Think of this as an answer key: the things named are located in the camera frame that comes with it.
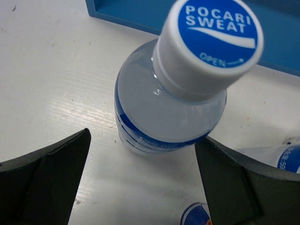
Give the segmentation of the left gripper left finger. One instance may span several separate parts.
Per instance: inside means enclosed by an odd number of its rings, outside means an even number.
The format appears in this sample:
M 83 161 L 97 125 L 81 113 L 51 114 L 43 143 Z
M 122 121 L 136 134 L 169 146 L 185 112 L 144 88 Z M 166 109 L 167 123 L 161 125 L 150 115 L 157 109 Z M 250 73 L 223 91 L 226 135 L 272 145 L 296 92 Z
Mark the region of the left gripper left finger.
M 85 128 L 0 164 L 2 225 L 66 225 L 91 143 Z

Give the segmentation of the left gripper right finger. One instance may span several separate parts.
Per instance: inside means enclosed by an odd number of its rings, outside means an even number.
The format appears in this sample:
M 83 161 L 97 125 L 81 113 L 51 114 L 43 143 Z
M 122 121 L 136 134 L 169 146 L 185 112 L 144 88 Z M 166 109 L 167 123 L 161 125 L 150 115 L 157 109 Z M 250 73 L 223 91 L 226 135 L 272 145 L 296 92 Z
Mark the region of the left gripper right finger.
M 196 159 L 215 225 L 297 225 L 300 174 L 264 164 L 206 137 Z

